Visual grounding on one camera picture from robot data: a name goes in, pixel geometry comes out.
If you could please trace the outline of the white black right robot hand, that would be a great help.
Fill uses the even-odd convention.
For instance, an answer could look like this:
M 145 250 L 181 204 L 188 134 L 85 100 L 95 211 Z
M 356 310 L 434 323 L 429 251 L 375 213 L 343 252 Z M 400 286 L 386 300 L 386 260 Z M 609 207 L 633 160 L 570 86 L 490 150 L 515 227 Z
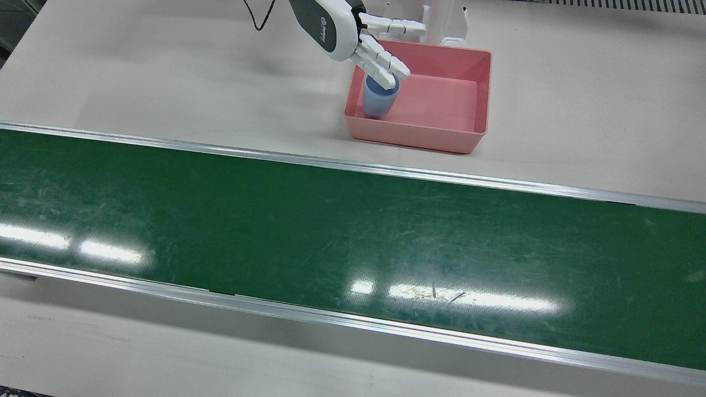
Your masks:
M 362 1 L 290 1 L 289 5 L 300 27 L 331 60 L 352 60 L 386 90 L 411 76 L 408 66 L 373 34 L 422 37 L 426 34 L 424 23 L 370 14 Z

